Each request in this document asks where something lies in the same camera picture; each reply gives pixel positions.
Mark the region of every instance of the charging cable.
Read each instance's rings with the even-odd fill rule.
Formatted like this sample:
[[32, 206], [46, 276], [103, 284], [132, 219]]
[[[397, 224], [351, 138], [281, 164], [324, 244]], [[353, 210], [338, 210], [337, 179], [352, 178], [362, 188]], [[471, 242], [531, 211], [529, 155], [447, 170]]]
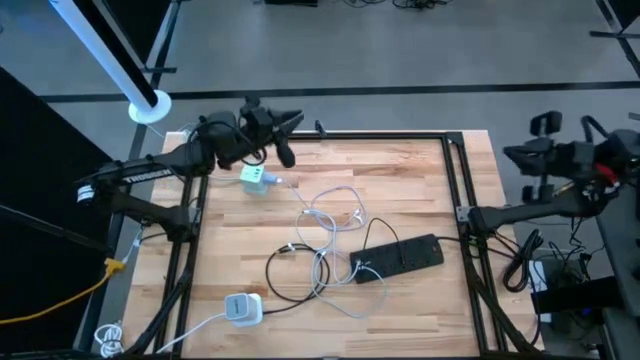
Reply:
[[[323, 192], [321, 192], [320, 194], [316, 195], [312, 200], [311, 203], [307, 204], [307, 202], [302, 198], [302, 196], [300, 195], [300, 193], [289, 183], [284, 181], [283, 179], [279, 179], [278, 182], [282, 182], [285, 183], [292, 191], [293, 193], [296, 195], [296, 197], [298, 197], [298, 199], [300, 199], [300, 201], [302, 202], [302, 204], [305, 206], [305, 209], [298, 214], [298, 216], [296, 217], [295, 220], [295, 230], [296, 230], [296, 234], [298, 235], [298, 238], [300, 239], [300, 241], [302, 241], [305, 245], [307, 245], [308, 247], [312, 248], [313, 250], [315, 250], [315, 254], [313, 256], [313, 259], [311, 261], [311, 291], [313, 292], [313, 295], [315, 297], [317, 297], [319, 300], [333, 306], [334, 308], [336, 308], [337, 310], [341, 311], [342, 313], [344, 313], [345, 315], [355, 318], [355, 319], [361, 319], [361, 318], [366, 318], [369, 315], [371, 315], [372, 313], [376, 312], [378, 309], [380, 309], [380, 307], [382, 307], [382, 305], [384, 304], [387, 296], [388, 296], [388, 288], [387, 288], [387, 284], [386, 282], [383, 280], [382, 276], [380, 276], [380, 274], [378, 274], [378, 272], [376, 272], [374, 269], [365, 266], [363, 264], [361, 264], [359, 261], [356, 263], [356, 266], [354, 269], [351, 269], [351, 266], [349, 266], [349, 272], [342, 278], [340, 278], [337, 274], [337, 261], [338, 258], [340, 258], [342, 261], [345, 261], [347, 264], [350, 264], [349, 259], [343, 255], [342, 253], [340, 253], [337, 250], [337, 233], [341, 232], [341, 231], [354, 231], [357, 229], [360, 229], [362, 227], [364, 227], [367, 223], [367, 211], [364, 207], [364, 204], [362, 203], [362, 199], [360, 198], [360, 195], [358, 194], [358, 191], [353, 188], [352, 186], [347, 186], [347, 185], [342, 185], [342, 186], [336, 186], [334, 188], [325, 190]], [[351, 216], [347, 219], [347, 221], [345, 221], [344, 224], [338, 226], [335, 219], [327, 214], [324, 211], [315, 209], [314, 206], [316, 204], [316, 202], [318, 201], [318, 199], [322, 198], [323, 196], [326, 196], [327, 194], [333, 193], [335, 191], [340, 191], [340, 190], [348, 190], [351, 191], [354, 194], [354, 197], [356, 198], [356, 200], [358, 201], [359, 204], [359, 208], [356, 209]], [[316, 222], [318, 223], [318, 225], [320, 225], [320, 227], [322, 227], [323, 229], [329, 231], [329, 240], [327, 240], [327, 242], [322, 245], [319, 248], [313, 248], [311, 245], [309, 245], [309, 243], [307, 243], [307, 241], [304, 239], [304, 237], [302, 236], [302, 234], [300, 233], [300, 228], [299, 228], [299, 221], [300, 218], [303, 216], [312, 216]], [[354, 220], [358, 221], [358, 224], [353, 226], [352, 223], [354, 222]], [[325, 257], [327, 256], [327, 254], [330, 254], [332, 259], [332, 263], [333, 263], [333, 278], [334, 278], [334, 283], [329, 283], [329, 281], [327, 282], [322, 282], [322, 272], [319, 271], [319, 269], [321, 270], [321, 264], [322, 261], [326, 261]], [[377, 301], [376, 305], [373, 307], [372, 310], [366, 312], [366, 313], [354, 313], [354, 312], [350, 312], [346, 309], [344, 309], [343, 307], [341, 307], [340, 305], [338, 305], [335, 301], [328, 299], [324, 296], [320, 295], [320, 292], [317, 291], [318, 288], [324, 288], [324, 287], [340, 287], [340, 286], [344, 286], [348, 283], [350, 283], [351, 281], [353, 281], [353, 279], [355, 278], [356, 274], [358, 271], [369, 271], [372, 272], [374, 275], [376, 275], [378, 277], [378, 279], [380, 279], [380, 281], [382, 282], [383, 285], [383, 295], [380, 298], [380, 300]]]
[[100, 344], [100, 356], [103, 358], [122, 354], [122, 328], [120, 322], [115, 324], [105, 324], [96, 329], [93, 338]]
[[225, 313], [220, 313], [220, 314], [216, 314], [216, 315], [213, 315], [213, 316], [205, 319], [203, 322], [201, 322], [200, 324], [196, 325], [193, 329], [191, 329], [191, 330], [187, 331], [186, 333], [184, 333], [183, 335], [181, 335], [181, 336], [169, 341], [165, 346], [163, 346], [160, 349], [158, 349], [158, 351], [156, 351], [156, 354], [157, 353], [161, 353], [161, 352], [167, 350], [168, 348], [170, 348], [173, 344], [184, 340], [184, 338], [186, 338], [187, 336], [189, 336], [189, 335], [193, 334], [194, 332], [196, 332], [198, 329], [200, 329], [201, 327], [206, 325], [209, 321], [211, 321], [213, 319], [216, 319], [216, 318], [219, 318], [219, 317], [224, 316], [224, 315], [225, 315]]

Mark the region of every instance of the black cable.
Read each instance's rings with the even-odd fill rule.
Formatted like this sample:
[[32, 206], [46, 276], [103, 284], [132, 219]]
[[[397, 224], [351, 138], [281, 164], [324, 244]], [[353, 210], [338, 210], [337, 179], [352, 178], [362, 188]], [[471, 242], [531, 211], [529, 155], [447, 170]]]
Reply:
[[582, 244], [582, 241], [576, 238], [576, 234], [578, 233], [578, 230], [580, 230], [580, 226], [582, 225], [583, 221], [584, 221], [584, 218], [580, 218], [578, 220], [578, 224], [575, 225], [575, 219], [573, 218], [571, 219], [571, 237], [569, 238], [569, 245], [573, 246], [573, 249], [571, 249], [571, 251], [569, 251], [569, 253], [566, 256], [562, 254], [562, 252], [560, 251], [560, 249], [556, 244], [554, 244], [553, 242], [549, 242], [549, 246], [554, 247], [555, 250], [558, 251], [558, 254], [560, 255], [560, 257], [562, 257], [562, 270], [560, 270], [561, 274], [563, 274], [567, 269], [567, 266], [569, 265], [569, 261], [571, 260], [571, 257], [575, 254], [581, 253], [586, 249], [586, 247]]
[[342, 0], [343, 3], [351, 6], [354, 9], [362, 9], [369, 5], [381, 4], [387, 0]]
[[[555, 244], [553, 243], [549, 243], [549, 246], [555, 246]], [[534, 261], [538, 262], [543, 258], [547, 258], [547, 257], [551, 257], [554, 256], [554, 258], [557, 260], [557, 255], [556, 254], [547, 254], [547, 255], [542, 255], [542, 256], [538, 256], [537, 258], [534, 259]], [[540, 281], [545, 284], [545, 286], [547, 287], [547, 289], [550, 289], [551, 287], [556, 287], [558, 286], [557, 284], [549, 284], [547, 283], [547, 281], [544, 279], [544, 277], [540, 274], [540, 272], [538, 271], [538, 268], [536, 266], [533, 267], [533, 270], [536, 272], [536, 275], [538, 275], [538, 279], [540, 279]], [[578, 280], [578, 281], [582, 281], [582, 278], [580, 276], [580, 274], [577, 274], [576, 272], [572, 272], [569, 273], [568, 275], [572, 275], [574, 277], [574, 279]], [[535, 289], [535, 285], [534, 285], [534, 295], [537, 293], [537, 290]], [[533, 299], [535, 300], [535, 304], [536, 307], [538, 307], [538, 298], [536, 296], [532, 296]], [[584, 336], [586, 336], [588, 334], [589, 331], [591, 331], [591, 329], [585, 327], [583, 324], [580, 323], [580, 321], [576, 318], [575, 314], [573, 314], [571, 311], [566, 311], [565, 312], [570, 318], [571, 320], [573, 320], [573, 323], [576, 324], [577, 327], [579, 327], [582, 330], [587, 331], [586, 334], [579, 336], [577, 338], [567, 338], [567, 340], [571, 340], [571, 341], [579, 341], [582, 340], [582, 338], [584, 338]]]
[[242, 163], [245, 165], [249, 165], [249, 166], [260, 166], [262, 164], [264, 164], [265, 161], [267, 161], [267, 149], [263, 147], [260, 148], [260, 152], [261, 154], [258, 154], [257, 152], [253, 154], [253, 157], [258, 159], [257, 163], [250, 163], [245, 159], [242, 159]]
[[593, 259], [593, 255], [595, 255], [596, 253], [598, 253], [598, 252], [600, 252], [600, 251], [602, 251], [604, 249], [605, 249], [605, 247], [604, 247], [604, 243], [603, 243], [602, 246], [600, 246], [599, 248], [593, 250], [592, 252], [590, 252], [588, 254], [580, 254], [581, 258], [584, 257], [585, 267], [589, 267], [589, 264], [591, 263], [591, 259]]
[[[505, 268], [504, 274], [502, 275], [502, 284], [507, 290], [512, 293], [519, 293], [527, 288], [527, 282], [531, 277], [529, 262], [533, 259], [533, 253], [542, 246], [543, 243], [544, 239], [540, 236], [540, 231], [537, 229], [529, 234], [524, 245], [519, 248], [515, 258]], [[518, 269], [520, 269], [520, 280], [515, 285], [511, 285], [511, 278], [515, 276]]]
[[[196, 196], [196, 197], [194, 197], [193, 199], [189, 200], [188, 206], [191, 206], [191, 204], [193, 204], [193, 202], [194, 202], [194, 201], [197, 201], [198, 199], [199, 199], [199, 197], [197, 197], [197, 196]], [[193, 229], [193, 227], [195, 226], [195, 224], [196, 224], [196, 220], [198, 219], [198, 215], [200, 215], [200, 211], [201, 211], [201, 209], [200, 209], [200, 208], [198, 208], [198, 209], [196, 210], [196, 215], [193, 217], [193, 221], [191, 222], [191, 229]], [[169, 233], [167, 233], [166, 231], [163, 231], [163, 232], [159, 232], [159, 233], [157, 233], [157, 234], [147, 235], [147, 236], [145, 236], [145, 237], [143, 237], [143, 238], [141, 238], [141, 239], [140, 239], [140, 244], [142, 244], [142, 242], [143, 242], [143, 241], [145, 241], [145, 240], [149, 240], [149, 239], [157, 238], [157, 237], [159, 237], [159, 236], [163, 236], [163, 235], [169, 235]]]
[[169, 171], [171, 171], [171, 173], [173, 174], [173, 176], [177, 177], [178, 180], [180, 180], [183, 184], [184, 184], [184, 179], [182, 178], [182, 176], [178, 175], [178, 172], [176, 171], [176, 169], [173, 168], [173, 166], [171, 165], [167, 165], [167, 164], [160, 164], [162, 166], [164, 166], [165, 168], [167, 168]]
[[[439, 236], [438, 239], [442, 239], [442, 240], [451, 240], [451, 241], [456, 241], [456, 242], [462, 242], [460, 241], [460, 239], [457, 238], [453, 238], [453, 237], [447, 237], [447, 236]], [[527, 287], [527, 281], [531, 281], [531, 285], [533, 287], [533, 292], [534, 295], [536, 293], [536, 289], [535, 289], [535, 283], [533, 281], [533, 276], [531, 275], [531, 272], [529, 271], [529, 262], [532, 260], [533, 258], [533, 252], [538, 249], [540, 246], [542, 246], [542, 244], [544, 243], [544, 239], [540, 236], [540, 232], [536, 229], [534, 231], [531, 232], [531, 234], [529, 235], [529, 237], [527, 238], [527, 241], [525, 241], [525, 244], [520, 247], [515, 241], [500, 235], [499, 233], [496, 233], [496, 240], [498, 240], [502, 245], [504, 245], [507, 249], [509, 249], [509, 251], [511, 251], [514, 255], [511, 256], [509, 254], [503, 253], [501, 251], [486, 247], [485, 249], [487, 251], [491, 251], [493, 253], [496, 254], [500, 254], [506, 258], [512, 259], [513, 261], [511, 262], [511, 264], [509, 264], [509, 266], [507, 266], [507, 268], [505, 269], [505, 274], [502, 278], [502, 282], [503, 285], [507, 288], [507, 290], [511, 291], [510, 289], [513, 290], [518, 290], [517, 292], [520, 292], [524, 289], [526, 289]], [[505, 242], [505, 240], [511, 242], [512, 244], [515, 244], [518, 247], [518, 252], [514, 251], [510, 246], [508, 246]], [[469, 245], [471, 246], [475, 246], [477, 248], [481, 248], [480, 246], [478, 246], [477, 243], [471, 243], [468, 242]], [[518, 268], [522, 267], [522, 272], [521, 272], [521, 278], [520, 278], [520, 282], [518, 282], [517, 285], [515, 286], [511, 286], [509, 285], [509, 281], [511, 279], [511, 277], [513, 277], [513, 275], [515, 274], [516, 270]], [[534, 296], [534, 302], [535, 302], [535, 306], [536, 308], [538, 308], [538, 299], [537, 297]], [[540, 338], [540, 331], [541, 331], [541, 324], [542, 324], [542, 318], [540, 314], [537, 314], [537, 321], [536, 321], [536, 332], [533, 336], [533, 339], [531, 340], [530, 344], [531, 345], [535, 345], [538, 342], [538, 339]]]
[[[200, 128], [202, 128], [203, 126], [211, 126], [211, 125], [222, 125], [225, 127], [228, 127], [229, 129], [233, 130], [233, 132], [238, 135], [242, 141], [244, 141], [247, 145], [249, 145], [250, 148], [253, 148], [253, 142], [245, 135], [242, 133], [242, 131], [240, 131], [240, 129], [238, 129], [238, 127], [233, 126], [231, 124], [228, 124], [224, 121], [202, 121], [203, 120], [203, 116], [200, 117], [201, 122], [196, 125], [196, 127], [193, 128], [193, 130], [191, 131], [191, 133], [189, 133], [189, 136], [187, 137], [187, 148], [185, 151], [185, 158], [186, 158], [186, 162], [187, 164], [191, 163], [191, 152], [193, 151], [193, 141], [196, 139], [196, 135], [198, 134], [198, 130]], [[264, 147], [260, 148], [259, 150], [262, 150], [262, 158], [259, 159], [260, 162], [257, 164], [248, 164], [245, 162], [245, 164], [247, 165], [254, 165], [254, 166], [258, 166], [258, 165], [262, 165], [265, 160], [267, 159], [267, 152], [266, 149]]]
[[[304, 303], [306, 303], [307, 301], [313, 299], [314, 297], [316, 297], [316, 295], [314, 294], [313, 291], [311, 291], [309, 293], [309, 295], [307, 295], [304, 299], [292, 299], [290, 297], [284, 296], [282, 294], [280, 294], [274, 287], [273, 284], [271, 283], [271, 278], [269, 277], [269, 266], [271, 265], [271, 261], [276, 257], [276, 255], [279, 254], [286, 254], [286, 253], [290, 253], [290, 252], [294, 252], [297, 250], [302, 250], [302, 251], [310, 251], [312, 252], [314, 255], [316, 253], [316, 250], [314, 250], [312, 247], [306, 245], [306, 244], [287, 244], [281, 248], [279, 248], [278, 250], [276, 250], [273, 254], [271, 254], [271, 256], [269, 256], [269, 259], [267, 259], [267, 265], [265, 266], [265, 277], [267, 278], [267, 285], [269, 286], [269, 289], [271, 289], [271, 291], [280, 299], [288, 301], [288, 302], [292, 302], [294, 303], [291, 306], [287, 306], [285, 308], [282, 309], [277, 309], [277, 310], [266, 310], [263, 311], [264, 315], [269, 315], [269, 314], [276, 314], [276, 313], [280, 313], [283, 311], [287, 311], [287, 310], [291, 310], [295, 307], [298, 307]], [[331, 274], [331, 269], [329, 268], [329, 263], [327, 262], [326, 257], [322, 256], [321, 258], [321, 263], [320, 263], [320, 278], [322, 279], [323, 275], [324, 275], [324, 268], [326, 266], [327, 268], [327, 277], [324, 280], [325, 284], [329, 283], [329, 276]], [[323, 286], [322, 284], [318, 283], [315, 286], [315, 292], [317, 294], [320, 294], [322, 291], [324, 291], [325, 286]]]
[[404, 3], [400, 3], [398, 0], [393, 0], [393, 6], [398, 9], [433, 9], [436, 5], [447, 5], [453, 0], [405, 0]]
[[391, 230], [391, 232], [393, 233], [393, 236], [395, 236], [395, 238], [396, 238], [396, 244], [398, 244], [398, 253], [400, 254], [400, 260], [402, 261], [403, 265], [406, 264], [405, 259], [404, 259], [404, 254], [402, 254], [402, 247], [400, 246], [400, 238], [398, 237], [398, 234], [396, 234], [396, 231], [393, 230], [391, 225], [387, 224], [386, 221], [384, 221], [384, 220], [382, 220], [380, 218], [373, 218], [373, 219], [371, 219], [371, 221], [369, 221], [369, 226], [367, 226], [367, 235], [365, 235], [364, 244], [362, 244], [362, 250], [366, 249], [366, 247], [367, 247], [367, 240], [369, 240], [369, 231], [371, 231], [371, 225], [376, 220], [380, 221], [383, 224], [385, 224], [387, 226], [387, 228], [389, 228], [389, 230]]
[[[462, 241], [460, 241], [460, 239], [453, 238], [453, 237], [448, 237], [448, 236], [438, 236], [438, 240], [451, 240], [451, 241], [456, 241], [456, 242], [462, 243]], [[496, 250], [496, 249], [492, 249], [492, 248], [490, 248], [490, 247], [482, 247], [482, 246], [479, 246], [479, 245], [478, 245], [477, 243], [475, 243], [475, 242], [467, 242], [467, 243], [468, 243], [470, 246], [476, 247], [476, 248], [478, 248], [478, 249], [481, 249], [481, 248], [482, 248], [482, 249], [485, 249], [485, 250], [490, 251], [490, 252], [492, 252], [492, 253], [494, 253], [494, 254], [498, 254], [498, 255], [504, 256], [504, 257], [506, 257], [507, 259], [512, 259], [512, 260], [514, 259], [514, 255], [509, 255], [509, 254], [507, 254], [507, 253], [504, 253], [504, 252], [499, 251], [499, 250]]]

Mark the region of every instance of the gray floor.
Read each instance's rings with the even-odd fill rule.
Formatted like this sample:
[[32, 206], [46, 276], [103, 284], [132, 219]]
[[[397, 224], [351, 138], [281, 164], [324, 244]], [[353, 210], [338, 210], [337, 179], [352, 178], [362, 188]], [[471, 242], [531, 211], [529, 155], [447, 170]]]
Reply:
[[[0, 0], [0, 66], [40, 95], [118, 92], [80, 41], [45, 1]], [[616, 41], [592, 39], [608, 30], [589, 0], [456, 0], [432, 11], [396, 10], [390, 1], [365, 9], [321, 0], [317, 9], [266, 7], [250, 0], [184, 3], [164, 75], [167, 91], [310, 87], [512, 84], [638, 80]], [[516, 203], [531, 182], [500, 153], [529, 138], [528, 120], [541, 112], [565, 114], [563, 141], [582, 138], [578, 120], [590, 114], [609, 129], [635, 127], [640, 90], [376, 95], [265, 99], [276, 108], [305, 111], [305, 129], [321, 120], [328, 129], [488, 129], [507, 199]], [[200, 114], [237, 111], [239, 100], [175, 101], [161, 132], [194, 122]], [[126, 158], [134, 124], [127, 104], [53, 104], [52, 107], [114, 158]], [[144, 153], [162, 139], [148, 132]], [[148, 196], [149, 186], [136, 190]], [[566, 222], [566, 219], [544, 219]], [[532, 226], [517, 225], [519, 240]], [[120, 253], [135, 226], [127, 224]], [[569, 229], [544, 226], [547, 240], [568, 247]], [[601, 245], [595, 223], [578, 233], [588, 249]], [[606, 255], [590, 265], [609, 275]], [[122, 316], [127, 276], [109, 284], [103, 322]], [[575, 353], [547, 332], [554, 352]]]

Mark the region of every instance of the white cable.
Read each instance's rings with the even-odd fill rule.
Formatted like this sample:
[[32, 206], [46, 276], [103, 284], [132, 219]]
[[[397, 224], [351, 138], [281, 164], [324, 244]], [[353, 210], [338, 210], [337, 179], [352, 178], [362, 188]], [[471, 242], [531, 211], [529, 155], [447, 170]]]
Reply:
[[156, 130], [153, 126], [151, 126], [151, 125], [147, 124], [147, 127], [148, 127], [149, 129], [151, 129], [151, 131], [153, 131], [154, 133], [156, 133], [156, 135], [158, 135], [158, 136], [160, 136], [161, 138], [163, 138], [163, 139], [164, 139], [164, 135], [162, 135], [162, 134], [161, 134], [158, 130]]
[[219, 177], [215, 175], [209, 175], [209, 178], [220, 181], [240, 181], [240, 178], [237, 177]]
[[314, 283], [314, 277], [317, 273], [317, 265], [314, 266], [314, 269], [311, 271], [311, 291], [313, 291], [313, 294], [320, 300], [326, 302], [327, 304], [333, 306], [334, 308], [336, 308], [337, 310], [341, 311], [343, 314], [352, 317], [354, 319], [362, 319], [362, 318], [366, 318], [368, 316], [370, 316], [371, 314], [375, 313], [376, 311], [378, 311], [382, 305], [384, 305], [385, 300], [387, 299], [388, 296], [388, 290], [387, 290], [387, 283], [384, 281], [384, 279], [382, 278], [382, 276], [380, 276], [380, 274], [378, 274], [377, 271], [373, 270], [372, 268], [368, 267], [368, 266], [364, 266], [364, 265], [358, 265], [358, 268], [355, 269], [355, 271], [353, 271], [353, 276], [355, 276], [355, 274], [359, 271], [359, 270], [367, 270], [372, 272], [375, 276], [378, 277], [378, 279], [380, 279], [380, 281], [382, 282], [382, 286], [383, 286], [383, 294], [382, 297], [380, 298], [380, 300], [378, 300], [378, 302], [376, 303], [376, 305], [368, 312], [365, 313], [352, 313], [349, 312], [347, 310], [345, 310], [344, 308], [342, 308], [340, 305], [338, 305], [335, 301], [327, 299], [323, 296], [321, 296], [317, 291], [316, 291], [316, 283]]
[[122, 328], [120, 327], [120, 322], [100, 326], [96, 329], [96, 332], [93, 333], [93, 338], [100, 344], [100, 356], [103, 358], [112, 357], [124, 352], [124, 348], [122, 348]]
[[[356, 262], [356, 267], [355, 269], [351, 269], [351, 266], [349, 266], [349, 272], [346, 274], [346, 276], [344, 276], [343, 278], [340, 278], [337, 275], [337, 259], [340, 258], [343, 261], [345, 261], [347, 264], [350, 264], [349, 259], [341, 254], [340, 252], [338, 252], [337, 248], [336, 248], [336, 236], [337, 233], [340, 231], [353, 231], [353, 230], [357, 230], [362, 228], [363, 226], [366, 225], [367, 221], [368, 221], [368, 217], [367, 217], [367, 211], [364, 207], [364, 204], [362, 203], [362, 199], [360, 198], [360, 195], [358, 194], [358, 191], [353, 188], [352, 186], [347, 186], [347, 185], [343, 185], [343, 186], [336, 186], [334, 188], [325, 190], [323, 192], [321, 192], [320, 194], [318, 194], [316, 197], [314, 197], [311, 200], [310, 204], [307, 204], [307, 202], [302, 198], [302, 196], [300, 195], [300, 193], [287, 181], [279, 181], [279, 182], [283, 182], [285, 183], [290, 189], [291, 191], [293, 191], [293, 193], [296, 195], [296, 197], [298, 197], [298, 199], [300, 199], [300, 201], [302, 202], [302, 204], [304, 204], [305, 210], [303, 210], [300, 214], [298, 214], [298, 216], [296, 217], [296, 220], [294, 222], [294, 226], [295, 226], [295, 230], [296, 230], [296, 234], [298, 235], [298, 238], [300, 239], [300, 241], [302, 241], [305, 245], [311, 247], [312, 249], [316, 250], [316, 253], [313, 256], [313, 259], [311, 261], [311, 291], [313, 292], [313, 294], [321, 301], [326, 302], [327, 304], [333, 306], [334, 308], [336, 308], [337, 310], [341, 311], [342, 313], [344, 313], [347, 316], [350, 316], [352, 318], [355, 319], [361, 319], [361, 318], [365, 318], [368, 317], [369, 315], [371, 315], [372, 313], [378, 311], [378, 309], [380, 307], [382, 307], [382, 305], [384, 304], [384, 301], [387, 298], [388, 295], [388, 289], [387, 289], [387, 284], [386, 282], [382, 279], [382, 276], [380, 276], [380, 274], [378, 274], [378, 272], [376, 272], [375, 270], [373, 270], [372, 268], [368, 267], [368, 266], [364, 266], [362, 264], [360, 264], [360, 262]], [[332, 193], [334, 191], [339, 191], [339, 190], [349, 190], [351, 192], [353, 192], [353, 194], [355, 195], [356, 199], [358, 200], [358, 204], [359, 204], [359, 208], [356, 209], [356, 211], [354, 211], [351, 216], [347, 219], [347, 221], [338, 226], [336, 224], [335, 219], [325, 213], [324, 211], [318, 210], [314, 208], [314, 205], [316, 203], [316, 201], [321, 198], [322, 196], [325, 196], [329, 193]], [[300, 234], [300, 228], [298, 226], [300, 218], [303, 215], [310, 215], [313, 216], [316, 220], [316, 222], [318, 223], [318, 225], [320, 225], [320, 227], [322, 227], [323, 229], [329, 231], [329, 240], [327, 240], [327, 242], [322, 245], [319, 248], [314, 248], [311, 245], [309, 245], [307, 243], [307, 241], [304, 239], [304, 237], [302, 236], [302, 234]], [[358, 219], [359, 224], [357, 226], [350, 226], [350, 224], [352, 223], [352, 221], [354, 219]], [[321, 266], [321, 262], [324, 256], [327, 256], [327, 254], [331, 254], [331, 256], [333, 257], [333, 277], [335, 280], [335, 283], [329, 284], [329, 283], [323, 283], [322, 280], [320, 279], [320, 275], [319, 275], [319, 267]], [[352, 313], [348, 310], [345, 310], [344, 308], [342, 308], [340, 305], [338, 305], [335, 301], [330, 300], [328, 298], [325, 298], [323, 296], [321, 296], [317, 291], [316, 291], [316, 287], [318, 285], [323, 286], [323, 287], [339, 287], [339, 286], [344, 286], [348, 283], [350, 283], [351, 281], [353, 281], [353, 279], [355, 278], [356, 274], [358, 271], [361, 270], [366, 270], [366, 271], [370, 271], [373, 274], [375, 274], [378, 279], [380, 279], [380, 281], [382, 282], [383, 285], [383, 289], [384, 289], [384, 293], [382, 295], [382, 297], [380, 298], [380, 300], [378, 300], [378, 302], [376, 303], [376, 305], [374, 306], [374, 308], [366, 313]]]
[[195, 124], [194, 124], [194, 123], [186, 123], [186, 124], [184, 124], [184, 125], [180, 126], [180, 127], [178, 128], [178, 130], [176, 130], [176, 132], [185, 131], [185, 130], [186, 130], [187, 128], [189, 128], [190, 126], [192, 127], [192, 128], [191, 128], [191, 130], [189, 130], [189, 131], [191, 132], [191, 131], [193, 131], [193, 127], [195, 127]]
[[200, 324], [196, 325], [193, 329], [191, 329], [191, 330], [187, 331], [186, 333], [184, 333], [184, 335], [179, 336], [179, 337], [169, 341], [167, 343], [167, 345], [165, 345], [165, 346], [161, 347], [160, 349], [158, 349], [158, 351], [156, 351], [156, 354], [157, 353], [161, 353], [161, 352], [167, 350], [168, 348], [170, 348], [171, 345], [173, 345], [173, 344], [175, 344], [175, 343], [177, 343], [179, 341], [182, 341], [184, 338], [186, 338], [187, 336], [189, 336], [189, 335], [193, 334], [194, 332], [196, 332], [198, 329], [200, 329], [202, 326], [204, 326], [209, 321], [211, 321], [211, 320], [213, 320], [215, 318], [219, 318], [219, 317], [224, 316], [224, 315], [225, 315], [225, 313], [220, 313], [220, 314], [213, 315], [210, 318], [204, 320]]
[[138, 233], [136, 234], [136, 237], [133, 238], [133, 242], [131, 243], [131, 247], [129, 247], [129, 251], [127, 252], [127, 255], [125, 255], [122, 258], [122, 263], [124, 263], [125, 265], [129, 261], [129, 256], [131, 256], [131, 252], [133, 251], [133, 248], [140, 247], [140, 235], [142, 235], [143, 230], [144, 230], [144, 226], [141, 225], [140, 230], [138, 230]]

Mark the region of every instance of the wall charger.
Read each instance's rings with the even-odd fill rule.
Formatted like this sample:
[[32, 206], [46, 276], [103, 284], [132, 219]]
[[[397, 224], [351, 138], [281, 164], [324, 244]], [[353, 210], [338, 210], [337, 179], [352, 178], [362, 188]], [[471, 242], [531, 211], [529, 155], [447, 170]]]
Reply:
[[258, 294], [233, 294], [224, 298], [224, 315], [236, 327], [262, 322], [262, 298]]

